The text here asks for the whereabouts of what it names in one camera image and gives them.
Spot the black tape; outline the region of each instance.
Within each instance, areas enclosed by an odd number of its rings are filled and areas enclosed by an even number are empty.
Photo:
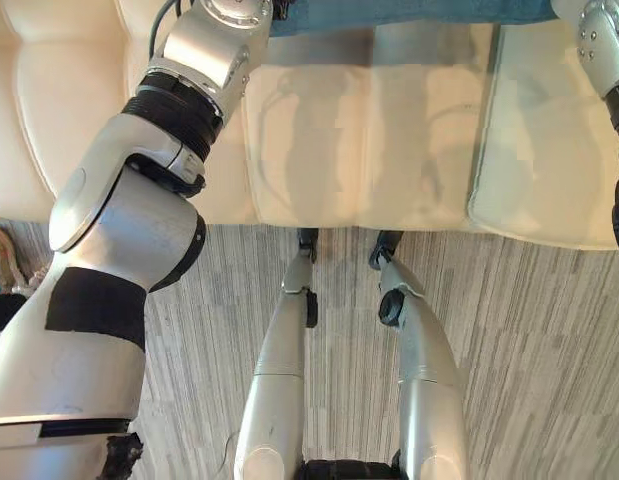
[[[296,480],[399,479],[397,466],[358,460],[310,460],[302,465]]]
[[[142,455],[142,442],[137,433],[123,437],[109,437],[107,461],[96,480],[127,480],[133,465]]]
[[[67,268],[56,283],[47,312],[47,330],[100,333],[145,349],[147,293],[135,283],[86,268]]]

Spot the black knob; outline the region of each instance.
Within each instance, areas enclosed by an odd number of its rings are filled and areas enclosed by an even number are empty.
[[[400,290],[394,289],[387,292],[380,302],[380,310],[378,311],[380,322],[388,327],[397,327],[404,301],[405,294]]]
[[[307,291],[307,328],[318,325],[318,295],[311,290]]]

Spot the cream leather sofa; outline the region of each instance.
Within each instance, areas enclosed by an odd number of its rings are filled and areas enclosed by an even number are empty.
[[[141,79],[161,3],[0,1],[0,217],[47,220]],[[498,38],[421,21],[272,39],[194,204],[216,224],[615,248],[619,144],[571,34],[550,22]]]

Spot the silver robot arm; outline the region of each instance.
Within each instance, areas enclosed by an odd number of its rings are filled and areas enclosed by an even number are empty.
[[[574,28],[582,68],[607,104],[619,136],[619,0],[552,0],[551,4]],[[614,201],[612,223],[619,248],[619,180]]]
[[[131,474],[145,297],[203,246],[185,197],[204,185],[203,162],[262,61],[271,19],[270,0],[196,2],[58,197],[51,269],[0,338],[1,480]]]

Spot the gray carpet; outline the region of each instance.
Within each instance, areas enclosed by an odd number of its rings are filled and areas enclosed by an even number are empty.
[[[23,269],[48,260],[40,230],[9,228]],[[396,341],[376,320],[374,240],[321,232],[308,458],[388,461],[397,448]],[[291,230],[213,228],[184,280],[149,297],[133,478],[231,478],[232,434],[294,245]],[[472,478],[619,480],[618,255],[461,233],[410,233],[398,254],[461,367]]]

